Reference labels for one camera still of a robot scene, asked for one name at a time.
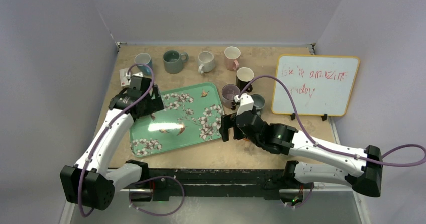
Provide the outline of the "grey-blue speckled round mug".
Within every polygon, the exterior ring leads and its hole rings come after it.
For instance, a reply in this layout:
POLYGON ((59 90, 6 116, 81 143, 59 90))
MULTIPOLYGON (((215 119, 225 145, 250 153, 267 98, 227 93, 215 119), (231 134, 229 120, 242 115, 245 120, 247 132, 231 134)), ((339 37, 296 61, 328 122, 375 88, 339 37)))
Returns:
POLYGON ((253 94, 251 95, 253 102, 254 102, 254 107, 256 108, 256 112, 260 115, 264 109, 265 106, 265 99, 264 97, 262 97, 259 94, 253 94))

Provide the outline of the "blue textured mug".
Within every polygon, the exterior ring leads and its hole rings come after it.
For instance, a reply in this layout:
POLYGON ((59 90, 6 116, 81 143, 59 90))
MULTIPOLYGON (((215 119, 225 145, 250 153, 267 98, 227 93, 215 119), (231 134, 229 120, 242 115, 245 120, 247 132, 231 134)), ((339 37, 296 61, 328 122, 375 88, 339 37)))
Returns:
POLYGON ((152 75, 152 59, 148 53, 139 53, 134 58, 134 63, 137 64, 137 68, 143 73, 144 76, 152 75))

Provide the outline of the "black mug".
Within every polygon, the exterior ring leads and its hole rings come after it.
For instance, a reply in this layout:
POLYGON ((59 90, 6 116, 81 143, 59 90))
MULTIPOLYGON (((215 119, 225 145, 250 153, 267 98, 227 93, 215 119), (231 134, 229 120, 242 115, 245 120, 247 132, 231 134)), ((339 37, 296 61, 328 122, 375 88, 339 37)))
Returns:
POLYGON ((252 85, 249 84, 254 79, 254 72, 251 68, 240 67, 236 72, 236 86, 242 91, 246 86, 246 92, 251 93, 253 90, 252 85))

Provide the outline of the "grey flat-bottom mug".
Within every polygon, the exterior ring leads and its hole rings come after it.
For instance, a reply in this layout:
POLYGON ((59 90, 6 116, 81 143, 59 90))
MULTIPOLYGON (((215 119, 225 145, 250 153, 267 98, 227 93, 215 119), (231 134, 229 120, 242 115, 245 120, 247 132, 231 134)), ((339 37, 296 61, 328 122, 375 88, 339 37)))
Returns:
POLYGON ((163 54, 165 71, 169 74, 177 74, 184 69, 184 63, 189 60, 186 52, 179 53, 176 50, 169 50, 163 54))

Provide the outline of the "white speckled round mug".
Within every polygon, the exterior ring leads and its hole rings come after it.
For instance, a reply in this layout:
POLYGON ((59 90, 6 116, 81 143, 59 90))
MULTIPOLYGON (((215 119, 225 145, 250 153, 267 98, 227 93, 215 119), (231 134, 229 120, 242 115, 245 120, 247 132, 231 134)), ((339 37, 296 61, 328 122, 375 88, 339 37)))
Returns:
POLYGON ((201 52, 198 55, 197 64, 199 74, 211 72, 216 66, 213 53, 209 51, 201 52))

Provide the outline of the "pink faceted mug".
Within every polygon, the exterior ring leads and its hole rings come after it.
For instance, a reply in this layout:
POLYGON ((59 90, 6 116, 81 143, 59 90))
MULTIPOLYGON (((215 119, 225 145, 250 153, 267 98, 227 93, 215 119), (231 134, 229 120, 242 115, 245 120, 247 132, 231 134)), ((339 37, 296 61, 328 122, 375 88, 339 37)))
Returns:
POLYGON ((239 65, 239 59, 241 56, 241 51, 238 47, 235 46, 229 46, 224 50, 224 56, 225 56, 225 65, 226 69, 229 71, 235 71, 238 70, 239 65))

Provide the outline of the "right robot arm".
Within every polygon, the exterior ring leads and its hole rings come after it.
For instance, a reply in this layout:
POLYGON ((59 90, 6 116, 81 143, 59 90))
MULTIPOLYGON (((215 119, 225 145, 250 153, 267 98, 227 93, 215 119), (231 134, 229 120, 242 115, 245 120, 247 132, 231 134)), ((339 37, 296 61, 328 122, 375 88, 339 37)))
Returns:
POLYGON ((368 197, 381 195, 383 167, 377 161, 382 160, 382 154, 376 146, 351 148, 318 138, 309 139, 295 127, 269 124, 250 111, 221 116, 219 133, 224 142, 229 139, 229 128, 233 128, 234 139, 246 138, 271 154, 301 156, 319 162, 288 162, 282 173, 282 181, 288 187, 326 182, 351 187, 368 197))

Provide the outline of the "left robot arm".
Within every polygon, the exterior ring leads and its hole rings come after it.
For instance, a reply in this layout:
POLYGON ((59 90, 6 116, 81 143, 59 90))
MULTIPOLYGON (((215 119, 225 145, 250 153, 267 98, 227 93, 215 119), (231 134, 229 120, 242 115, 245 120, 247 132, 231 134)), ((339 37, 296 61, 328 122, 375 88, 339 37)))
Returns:
POLYGON ((164 109, 159 89, 150 78, 132 76, 130 85, 113 97, 106 118, 86 152, 73 166, 65 165, 60 180, 66 200, 80 208, 105 210, 116 192, 133 184, 149 184, 148 164, 128 160, 112 172, 108 167, 121 139, 141 117, 164 109))

